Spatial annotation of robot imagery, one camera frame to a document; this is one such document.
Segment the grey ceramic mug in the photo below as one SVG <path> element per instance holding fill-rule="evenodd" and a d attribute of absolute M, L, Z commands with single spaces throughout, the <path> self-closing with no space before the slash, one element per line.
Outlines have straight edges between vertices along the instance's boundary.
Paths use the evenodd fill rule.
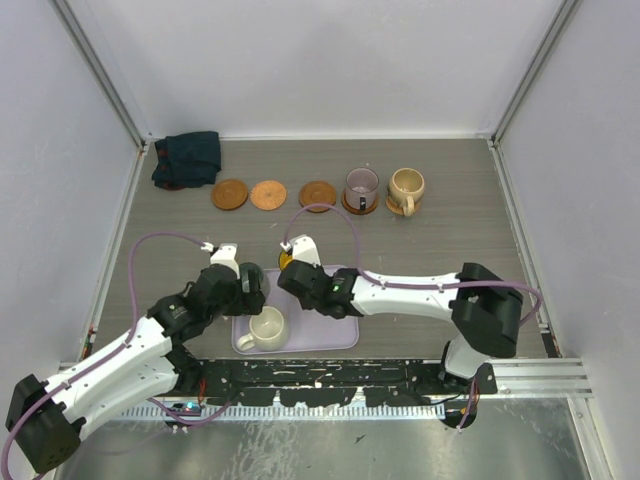
<path fill-rule="evenodd" d="M 246 298 L 262 298 L 270 293 L 270 281 L 265 271 L 256 263 L 244 262 L 239 265 L 242 295 Z"/>

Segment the yellow glass mug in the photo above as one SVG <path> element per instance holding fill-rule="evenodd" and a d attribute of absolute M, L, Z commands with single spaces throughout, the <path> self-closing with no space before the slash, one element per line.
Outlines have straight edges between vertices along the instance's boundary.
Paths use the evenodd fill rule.
<path fill-rule="evenodd" d="M 278 257 L 279 269 L 284 270 L 291 261 L 292 257 L 288 253 L 281 252 Z"/>

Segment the lavender plastic tray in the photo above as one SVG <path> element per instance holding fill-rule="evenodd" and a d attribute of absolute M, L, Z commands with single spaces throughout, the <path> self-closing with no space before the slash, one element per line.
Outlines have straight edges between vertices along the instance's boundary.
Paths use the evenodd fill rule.
<path fill-rule="evenodd" d="M 278 268 L 264 271 L 269 283 L 266 306 L 279 310 L 289 324 L 289 339 L 278 349 L 264 350 L 250 348 L 242 350 L 237 346 L 239 339 L 249 333 L 248 316 L 232 318 L 231 344 L 240 355 L 266 355 L 271 353 L 300 353 L 311 351 L 342 350 L 353 347 L 359 340 L 359 323 L 355 316 L 336 320 L 329 316 L 303 310 L 298 300 L 277 286 L 280 274 Z"/>

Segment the white ceramic mug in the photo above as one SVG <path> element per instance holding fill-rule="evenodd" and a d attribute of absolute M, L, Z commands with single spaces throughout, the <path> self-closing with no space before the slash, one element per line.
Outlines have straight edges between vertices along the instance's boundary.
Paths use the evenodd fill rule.
<path fill-rule="evenodd" d="M 289 337 L 287 318 L 277 308 L 265 306 L 260 314 L 249 319 L 248 333 L 235 341 L 235 347 L 240 352 L 252 348 L 274 352 L 283 348 Z"/>

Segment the brown wooden coaster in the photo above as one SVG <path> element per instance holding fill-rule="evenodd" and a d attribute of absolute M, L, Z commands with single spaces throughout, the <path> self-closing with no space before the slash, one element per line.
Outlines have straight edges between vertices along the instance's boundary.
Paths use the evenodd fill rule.
<path fill-rule="evenodd" d="M 352 215 L 363 216 L 368 215 L 376 210 L 379 205 L 379 195 L 372 197 L 365 195 L 351 195 L 347 191 L 342 193 L 342 206 Z"/>
<path fill-rule="evenodd" d="M 216 183 L 211 192 L 212 204 L 223 211 L 242 207 L 249 196 L 247 185 L 239 179 L 226 179 Z"/>
<path fill-rule="evenodd" d="M 316 204 L 309 209 L 311 213 L 324 213 L 329 210 L 328 205 L 335 205 L 336 190 L 326 181 L 310 181 L 302 186 L 298 199 L 302 207 Z"/>

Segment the woven rattan coaster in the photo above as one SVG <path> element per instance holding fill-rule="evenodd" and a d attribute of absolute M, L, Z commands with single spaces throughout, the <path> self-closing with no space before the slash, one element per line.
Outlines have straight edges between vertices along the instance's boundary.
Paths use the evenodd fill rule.
<path fill-rule="evenodd" d="M 280 208 L 286 199 L 286 187 L 275 180 L 259 182 L 250 192 L 251 203 L 263 211 L 272 211 Z"/>
<path fill-rule="evenodd" d="M 387 196 L 385 198 L 385 203 L 386 203 L 386 207 L 392 213 L 394 213 L 396 215 L 400 215 L 400 216 L 405 216 L 403 208 L 399 204 L 396 204 L 390 196 Z M 420 207 L 421 207 L 421 203 L 420 202 L 415 203 L 414 204 L 414 212 L 419 211 Z"/>

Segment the clear purple glass mug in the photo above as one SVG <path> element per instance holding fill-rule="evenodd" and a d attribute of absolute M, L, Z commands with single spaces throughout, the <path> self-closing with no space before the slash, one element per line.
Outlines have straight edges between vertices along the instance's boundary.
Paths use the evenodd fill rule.
<path fill-rule="evenodd" d="M 362 213 L 370 210 L 377 201 L 378 175 L 369 168 L 356 168 L 346 176 L 344 199 L 353 210 Z"/>

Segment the beige ceramic mug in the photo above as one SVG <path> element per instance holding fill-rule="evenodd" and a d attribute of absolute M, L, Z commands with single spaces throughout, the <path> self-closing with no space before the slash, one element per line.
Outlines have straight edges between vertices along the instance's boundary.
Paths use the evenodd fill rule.
<path fill-rule="evenodd" d="M 421 203 L 425 187 L 424 176 L 419 171 L 401 168 L 391 176 L 387 186 L 387 196 L 403 208 L 404 217 L 410 217 L 415 213 L 414 204 Z"/>

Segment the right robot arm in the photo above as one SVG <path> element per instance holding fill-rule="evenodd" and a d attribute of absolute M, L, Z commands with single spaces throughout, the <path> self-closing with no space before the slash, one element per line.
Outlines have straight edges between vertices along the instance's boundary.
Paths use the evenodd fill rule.
<path fill-rule="evenodd" d="M 355 268 L 328 274 L 321 265 L 293 260 L 277 285 L 302 309 L 334 319 L 401 314 L 454 325 L 458 335 L 446 344 L 438 370 L 440 385 L 452 394 L 465 391 L 487 360 L 510 359 L 517 350 L 523 297 L 479 264 L 442 276 L 402 277 Z"/>

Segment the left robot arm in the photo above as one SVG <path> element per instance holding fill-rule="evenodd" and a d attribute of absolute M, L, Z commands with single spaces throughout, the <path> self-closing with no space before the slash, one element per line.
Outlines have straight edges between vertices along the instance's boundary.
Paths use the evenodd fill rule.
<path fill-rule="evenodd" d="M 185 347 L 221 316 L 255 314 L 265 301 L 265 276 L 246 262 L 233 270 L 215 264 L 177 294 L 161 298 L 125 334 L 57 377 L 30 374 L 14 387 L 1 454 L 19 446 L 37 475 L 68 460 L 93 431 L 151 397 L 199 392 L 202 363 Z"/>

